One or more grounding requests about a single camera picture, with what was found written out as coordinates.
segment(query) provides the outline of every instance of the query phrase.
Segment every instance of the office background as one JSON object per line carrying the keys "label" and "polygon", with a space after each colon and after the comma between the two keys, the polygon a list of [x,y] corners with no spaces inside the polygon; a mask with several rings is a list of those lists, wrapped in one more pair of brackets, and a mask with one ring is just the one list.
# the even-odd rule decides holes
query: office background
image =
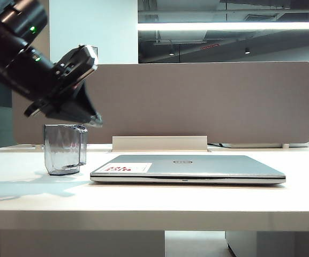
{"label": "office background", "polygon": [[[146,22],[309,21],[309,0],[40,2],[49,25],[34,46],[53,62],[78,44],[97,46],[100,64],[309,61],[309,31],[137,30],[137,23]],[[16,143],[12,130],[11,92],[0,83],[0,147]]]}

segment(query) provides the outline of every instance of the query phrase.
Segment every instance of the desk leg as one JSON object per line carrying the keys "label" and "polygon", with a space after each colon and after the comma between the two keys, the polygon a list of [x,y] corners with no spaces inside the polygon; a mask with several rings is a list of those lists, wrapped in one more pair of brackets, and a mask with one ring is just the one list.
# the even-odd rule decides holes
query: desk leg
{"label": "desk leg", "polygon": [[309,257],[309,232],[227,231],[236,257]]}
{"label": "desk leg", "polygon": [[164,231],[1,230],[0,257],[165,256]]}

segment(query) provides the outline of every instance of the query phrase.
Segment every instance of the desk partition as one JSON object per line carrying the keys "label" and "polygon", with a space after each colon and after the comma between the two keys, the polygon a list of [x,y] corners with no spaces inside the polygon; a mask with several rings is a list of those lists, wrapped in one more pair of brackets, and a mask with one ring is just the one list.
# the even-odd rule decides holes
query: desk partition
{"label": "desk partition", "polygon": [[[103,116],[89,143],[113,135],[207,135],[220,143],[309,141],[309,63],[244,62],[100,65],[87,79]],[[43,124],[23,115],[29,101],[13,93],[17,143],[43,143]]]}

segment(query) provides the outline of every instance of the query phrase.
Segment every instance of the sticker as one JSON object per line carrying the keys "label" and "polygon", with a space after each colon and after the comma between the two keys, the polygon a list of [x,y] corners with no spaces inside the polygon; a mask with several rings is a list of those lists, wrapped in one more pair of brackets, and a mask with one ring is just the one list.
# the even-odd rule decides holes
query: sticker
{"label": "sticker", "polygon": [[96,172],[101,173],[146,173],[152,163],[150,162],[110,162]]}

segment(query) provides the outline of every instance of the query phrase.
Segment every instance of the transparent cup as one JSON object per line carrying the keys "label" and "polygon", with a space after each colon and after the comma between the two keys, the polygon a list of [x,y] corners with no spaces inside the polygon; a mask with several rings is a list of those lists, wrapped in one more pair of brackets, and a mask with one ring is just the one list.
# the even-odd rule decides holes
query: transparent cup
{"label": "transparent cup", "polygon": [[44,126],[45,166],[50,175],[78,173],[86,163],[87,129],[83,125]]}

